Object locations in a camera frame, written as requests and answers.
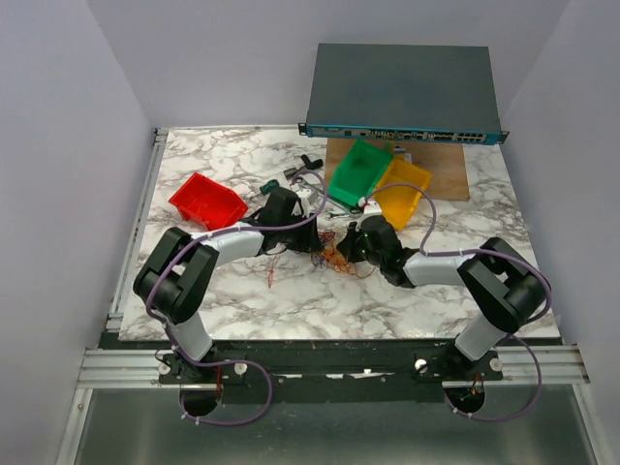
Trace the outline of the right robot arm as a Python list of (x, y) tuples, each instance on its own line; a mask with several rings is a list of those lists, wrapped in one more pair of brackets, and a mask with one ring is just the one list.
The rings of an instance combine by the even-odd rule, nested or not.
[(465, 380), (481, 368), (481, 358), (497, 343), (550, 306), (548, 281), (510, 245), (492, 237), (478, 249), (425, 252), (402, 245), (382, 215), (352, 222), (336, 246), (350, 263), (368, 262), (393, 286), (462, 286), (480, 309), (453, 341), (446, 355), (452, 377)]

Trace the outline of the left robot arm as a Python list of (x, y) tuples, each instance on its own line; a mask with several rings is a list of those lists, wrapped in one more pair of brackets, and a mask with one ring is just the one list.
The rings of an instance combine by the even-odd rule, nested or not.
[(320, 251), (317, 218), (324, 207), (312, 210), (308, 200), (280, 187), (255, 213), (223, 229), (197, 237), (179, 227), (164, 232), (139, 270), (133, 292), (147, 315), (163, 326), (191, 381), (205, 382), (214, 373), (213, 340), (199, 314), (214, 271), (278, 245), (300, 253)]

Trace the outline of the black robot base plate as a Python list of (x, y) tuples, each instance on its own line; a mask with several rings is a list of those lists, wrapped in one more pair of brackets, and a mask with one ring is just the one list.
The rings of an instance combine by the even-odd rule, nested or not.
[(527, 350), (543, 384), (534, 346), (562, 346), (558, 338), (510, 339), (481, 360), (460, 361), (448, 339), (403, 340), (224, 340), (200, 364), (185, 361), (163, 344), (153, 344), (160, 362), (161, 389), (176, 393), (193, 414), (221, 405), (279, 403), (370, 403), (413, 401), (481, 404), (501, 380), (498, 350)]

